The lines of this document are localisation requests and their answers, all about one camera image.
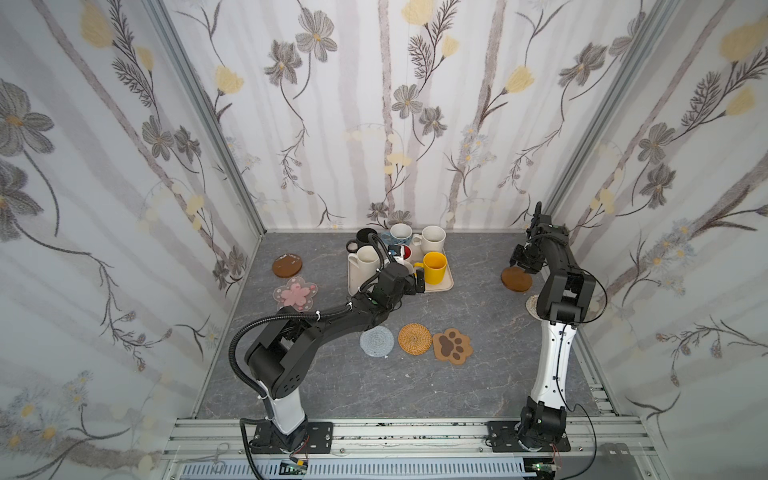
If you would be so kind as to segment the brown round wooden coaster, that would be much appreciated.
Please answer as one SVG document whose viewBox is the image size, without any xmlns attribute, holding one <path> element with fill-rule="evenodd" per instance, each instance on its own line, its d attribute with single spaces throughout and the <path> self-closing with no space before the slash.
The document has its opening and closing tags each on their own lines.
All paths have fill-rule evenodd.
<svg viewBox="0 0 768 480">
<path fill-rule="evenodd" d="M 527 292 L 533 285 L 533 277 L 519 267 L 507 267 L 501 273 L 502 284 L 513 292 Z"/>
</svg>

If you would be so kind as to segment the woven rattan round coaster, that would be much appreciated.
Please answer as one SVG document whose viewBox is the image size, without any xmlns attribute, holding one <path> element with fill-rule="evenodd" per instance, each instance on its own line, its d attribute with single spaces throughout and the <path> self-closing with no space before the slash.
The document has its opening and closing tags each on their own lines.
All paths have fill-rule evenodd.
<svg viewBox="0 0 768 480">
<path fill-rule="evenodd" d="M 398 344 L 405 353 L 420 356 L 431 348 L 432 335 L 422 324 L 407 324 L 398 333 Z"/>
</svg>

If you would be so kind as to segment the grey blue round coaster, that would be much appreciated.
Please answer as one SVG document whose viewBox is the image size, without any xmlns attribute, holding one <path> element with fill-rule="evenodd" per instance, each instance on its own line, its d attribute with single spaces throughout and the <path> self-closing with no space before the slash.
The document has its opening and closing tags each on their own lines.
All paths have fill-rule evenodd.
<svg viewBox="0 0 768 480">
<path fill-rule="evenodd" d="M 394 335 L 384 326 L 363 332 L 359 340 L 362 351 L 373 358 L 386 358 L 393 350 L 394 343 Z"/>
</svg>

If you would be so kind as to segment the brown paw shaped coaster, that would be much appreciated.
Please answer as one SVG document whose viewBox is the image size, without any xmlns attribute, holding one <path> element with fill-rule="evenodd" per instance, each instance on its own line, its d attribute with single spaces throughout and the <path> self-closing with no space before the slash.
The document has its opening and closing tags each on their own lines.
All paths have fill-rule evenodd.
<svg viewBox="0 0 768 480">
<path fill-rule="evenodd" d="M 470 338 L 456 328 L 434 334 L 432 343 L 436 359 L 452 365 L 463 365 L 474 353 Z"/>
</svg>

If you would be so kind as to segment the white colourful stitched coaster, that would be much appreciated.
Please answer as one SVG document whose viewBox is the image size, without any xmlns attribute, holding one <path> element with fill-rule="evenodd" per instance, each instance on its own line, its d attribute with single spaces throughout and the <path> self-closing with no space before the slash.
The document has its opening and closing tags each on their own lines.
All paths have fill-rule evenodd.
<svg viewBox="0 0 768 480">
<path fill-rule="evenodd" d="M 534 318 L 538 320 L 542 320 L 542 317 L 537 313 L 537 302 L 539 299 L 539 295 L 532 295 L 530 296 L 525 303 L 526 309 L 530 315 L 532 315 Z M 597 301 L 592 301 L 588 307 L 587 316 L 585 318 L 585 321 L 593 321 L 596 319 L 599 315 L 601 315 L 603 312 L 602 307 Z"/>
</svg>

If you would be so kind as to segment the pink flower coaster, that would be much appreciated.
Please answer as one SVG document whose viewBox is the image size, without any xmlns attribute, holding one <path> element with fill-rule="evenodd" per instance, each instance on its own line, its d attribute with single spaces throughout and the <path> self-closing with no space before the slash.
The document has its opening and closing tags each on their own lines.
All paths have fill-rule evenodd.
<svg viewBox="0 0 768 480">
<path fill-rule="evenodd" d="M 301 276 L 290 278 L 285 285 L 277 287 L 273 298 L 278 308 L 292 307 L 298 312 L 310 311 L 318 293 L 315 283 L 305 281 Z"/>
</svg>

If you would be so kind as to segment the dark brown round coaster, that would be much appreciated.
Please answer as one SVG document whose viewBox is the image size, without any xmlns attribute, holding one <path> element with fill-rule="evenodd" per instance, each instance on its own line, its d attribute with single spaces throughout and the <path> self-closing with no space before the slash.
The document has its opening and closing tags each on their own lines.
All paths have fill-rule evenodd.
<svg viewBox="0 0 768 480">
<path fill-rule="evenodd" d="M 271 270 L 279 278 L 291 278 L 297 275 L 302 270 L 302 267 L 303 260 L 299 255 L 285 253 L 273 261 Z"/>
</svg>

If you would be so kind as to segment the yellow mug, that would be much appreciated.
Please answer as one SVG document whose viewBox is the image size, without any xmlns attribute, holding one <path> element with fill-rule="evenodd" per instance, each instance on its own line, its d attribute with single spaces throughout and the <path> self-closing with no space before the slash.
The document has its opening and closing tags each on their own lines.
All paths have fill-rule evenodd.
<svg viewBox="0 0 768 480">
<path fill-rule="evenodd" d="M 424 280 L 428 285 L 439 285 L 448 266 L 447 257 L 441 252 L 428 252 L 421 262 L 415 262 L 415 268 L 421 268 L 424 272 Z"/>
</svg>

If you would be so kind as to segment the white mug red inside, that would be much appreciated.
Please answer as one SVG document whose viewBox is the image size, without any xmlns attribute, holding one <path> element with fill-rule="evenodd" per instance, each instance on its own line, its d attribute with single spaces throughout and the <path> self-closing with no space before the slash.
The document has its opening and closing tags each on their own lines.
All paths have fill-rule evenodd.
<svg viewBox="0 0 768 480">
<path fill-rule="evenodd" d="M 398 248 L 399 248 L 399 256 L 403 260 L 408 260 L 412 256 L 412 250 L 408 245 L 400 244 Z"/>
</svg>

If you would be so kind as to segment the plain white mug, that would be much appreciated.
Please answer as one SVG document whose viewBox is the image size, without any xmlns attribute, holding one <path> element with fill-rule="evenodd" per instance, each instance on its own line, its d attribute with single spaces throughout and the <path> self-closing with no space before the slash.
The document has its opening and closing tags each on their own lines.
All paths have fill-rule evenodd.
<svg viewBox="0 0 768 480">
<path fill-rule="evenodd" d="M 353 283 L 362 284 L 371 278 L 380 266 L 377 250 L 372 245 L 360 247 L 355 253 L 348 254 Z"/>
</svg>

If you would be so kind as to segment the white speckled mug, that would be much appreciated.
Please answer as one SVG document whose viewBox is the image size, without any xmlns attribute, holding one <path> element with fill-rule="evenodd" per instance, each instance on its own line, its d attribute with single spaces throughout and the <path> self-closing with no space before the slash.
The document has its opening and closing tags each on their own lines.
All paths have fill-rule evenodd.
<svg viewBox="0 0 768 480">
<path fill-rule="evenodd" d="M 414 234 L 411 245 L 423 254 L 431 252 L 444 252 L 447 234 L 440 226 L 431 225 L 424 227 L 422 232 Z"/>
</svg>

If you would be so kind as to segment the beige plastic tray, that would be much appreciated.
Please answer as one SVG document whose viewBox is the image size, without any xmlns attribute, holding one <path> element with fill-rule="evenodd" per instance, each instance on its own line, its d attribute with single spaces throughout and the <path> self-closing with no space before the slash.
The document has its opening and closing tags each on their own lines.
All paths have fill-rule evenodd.
<svg viewBox="0 0 768 480">
<path fill-rule="evenodd" d="M 405 260 L 406 261 L 405 264 L 414 267 L 414 263 L 418 262 L 419 259 L 421 258 L 421 251 L 416 249 L 416 248 L 414 248 L 414 247 L 411 247 L 411 246 L 409 246 L 409 247 L 412 250 L 412 256 L 408 260 Z M 359 290 L 359 287 L 365 281 L 362 284 L 360 284 L 360 283 L 353 283 L 352 282 L 352 278 L 351 278 L 350 270 L 351 270 L 351 268 L 350 268 L 349 262 L 347 260 L 347 276 L 348 276 L 348 280 L 347 280 L 348 286 L 347 286 L 347 289 L 348 289 L 348 293 L 350 295 L 354 295 Z M 453 280 L 453 277 L 452 277 L 452 273 L 450 271 L 450 268 L 447 267 L 446 272 L 445 272 L 445 277 L 444 277 L 443 281 L 439 285 L 428 285 L 426 283 L 426 290 L 425 290 L 425 292 L 426 293 L 445 292 L 445 291 L 448 291 L 448 290 L 452 289 L 453 286 L 454 286 L 454 280 Z"/>
</svg>

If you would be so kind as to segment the blue patterned mug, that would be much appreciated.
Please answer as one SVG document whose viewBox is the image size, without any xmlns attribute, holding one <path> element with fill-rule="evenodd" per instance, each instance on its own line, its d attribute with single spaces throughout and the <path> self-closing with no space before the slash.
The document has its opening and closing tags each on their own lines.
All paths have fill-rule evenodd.
<svg viewBox="0 0 768 480">
<path fill-rule="evenodd" d="M 387 245 L 410 245 L 413 239 L 413 230 L 407 223 L 397 223 L 384 232 L 382 237 Z"/>
</svg>

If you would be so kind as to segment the black mug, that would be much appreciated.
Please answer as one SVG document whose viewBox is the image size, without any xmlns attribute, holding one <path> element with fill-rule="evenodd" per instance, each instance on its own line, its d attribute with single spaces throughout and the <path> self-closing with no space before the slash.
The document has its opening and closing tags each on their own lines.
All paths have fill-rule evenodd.
<svg viewBox="0 0 768 480">
<path fill-rule="evenodd" d="M 375 246 L 378 232 L 374 228 L 362 228 L 357 231 L 355 237 L 346 243 L 348 253 L 357 253 L 365 246 Z"/>
</svg>

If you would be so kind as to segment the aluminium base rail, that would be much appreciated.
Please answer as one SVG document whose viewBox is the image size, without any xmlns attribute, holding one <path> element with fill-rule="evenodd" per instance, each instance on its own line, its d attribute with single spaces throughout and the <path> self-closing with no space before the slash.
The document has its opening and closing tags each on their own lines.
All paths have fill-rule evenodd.
<svg viewBox="0 0 768 480">
<path fill-rule="evenodd" d="M 334 419 L 306 446 L 248 453 L 235 420 L 179 420 L 161 479 L 666 479 L 636 417 L 576 416 L 560 444 L 517 447 L 510 419 Z"/>
</svg>

